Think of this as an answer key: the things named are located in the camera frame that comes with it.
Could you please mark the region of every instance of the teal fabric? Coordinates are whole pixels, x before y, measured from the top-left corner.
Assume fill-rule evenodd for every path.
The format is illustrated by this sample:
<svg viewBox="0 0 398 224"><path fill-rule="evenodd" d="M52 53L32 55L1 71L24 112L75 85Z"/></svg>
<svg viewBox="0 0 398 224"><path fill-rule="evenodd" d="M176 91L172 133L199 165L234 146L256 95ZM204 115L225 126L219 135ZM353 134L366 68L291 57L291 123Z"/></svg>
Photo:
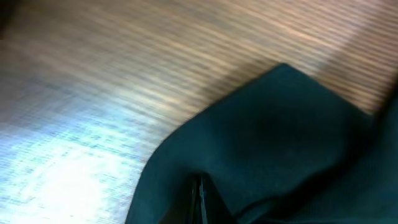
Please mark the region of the teal fabric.
<svg viewBox="0 0 398 224"><path fill-rule="evenodd" d="M159 146L142 172L126 223L158 223L184 180L199 172L210 174L240 223L389 223L398 214L398 126L386 124L387 134L369 147L375 123L281 64Z"/></svg>

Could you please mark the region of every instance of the wood grain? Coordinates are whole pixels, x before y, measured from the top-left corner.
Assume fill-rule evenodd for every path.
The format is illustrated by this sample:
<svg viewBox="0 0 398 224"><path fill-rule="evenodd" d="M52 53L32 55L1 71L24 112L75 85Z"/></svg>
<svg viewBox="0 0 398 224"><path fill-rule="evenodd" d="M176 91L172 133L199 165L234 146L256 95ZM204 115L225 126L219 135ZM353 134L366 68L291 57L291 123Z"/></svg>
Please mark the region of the wood grain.
<svg viewBox="0 0 398 224"><path fill-rule="evenodd" d="M279 62L376 111L398 4L25 0L0 51L0 223L123 223L161 141Z"/></svg>

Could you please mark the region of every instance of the wooden table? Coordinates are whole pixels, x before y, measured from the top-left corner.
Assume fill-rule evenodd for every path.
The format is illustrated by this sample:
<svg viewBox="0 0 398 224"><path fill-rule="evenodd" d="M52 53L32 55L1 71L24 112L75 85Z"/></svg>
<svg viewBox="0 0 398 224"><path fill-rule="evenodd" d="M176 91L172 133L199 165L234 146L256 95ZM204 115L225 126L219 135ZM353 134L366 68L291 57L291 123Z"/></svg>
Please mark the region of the wooden table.
<svg viewBox="0 0 398 224"><path fill-rule="evenodd" d="M2 38L0 223L123 223L161 141L279 62L377 110L398 4L26 0Z"/></svg>

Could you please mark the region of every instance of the dark green fabric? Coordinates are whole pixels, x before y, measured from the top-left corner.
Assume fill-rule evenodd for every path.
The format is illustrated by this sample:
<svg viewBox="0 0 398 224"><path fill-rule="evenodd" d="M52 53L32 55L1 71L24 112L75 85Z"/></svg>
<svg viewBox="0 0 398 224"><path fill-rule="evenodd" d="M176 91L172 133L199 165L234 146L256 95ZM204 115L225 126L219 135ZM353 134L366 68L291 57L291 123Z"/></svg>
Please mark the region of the dark green fabric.
<svg viewBox="0 0 398 224"><path fill-rule="evenodd" d="M183 181L195 172L210 174L240 223L264 212L260 220L293 222L392 214L396 209L370 210L373 200L390 199L393 189L385 184L395 176L373 172L377 164L370 160L353 171L358 177L342 172L355 165L347 161L357 161L366 152L373 123L352 104L281 64L196 115L159 146L142 172L126 223L158 223ZM392 139L393 134L377 147L394 147ZM398 170L382 151L370 157L385 159L388 169ZM367 179L370 174L374 180ZM383 181L383 186L374 181ZM361 190L379 188L379 194L360 196Z"/></svg>

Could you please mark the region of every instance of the garment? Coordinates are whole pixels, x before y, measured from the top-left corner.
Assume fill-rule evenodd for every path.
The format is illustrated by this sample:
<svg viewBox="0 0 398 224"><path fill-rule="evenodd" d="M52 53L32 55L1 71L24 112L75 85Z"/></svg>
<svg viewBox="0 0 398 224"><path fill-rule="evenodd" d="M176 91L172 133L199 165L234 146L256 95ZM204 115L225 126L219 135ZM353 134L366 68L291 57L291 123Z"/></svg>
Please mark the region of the garment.
<svg viewBox="0 0 398 224"><path fill-rule="evenodd" d="M160 222L198 172L209 173L238 223L398 223L396 104L380 125L281 64L158 147L126 223Z"/></svg>

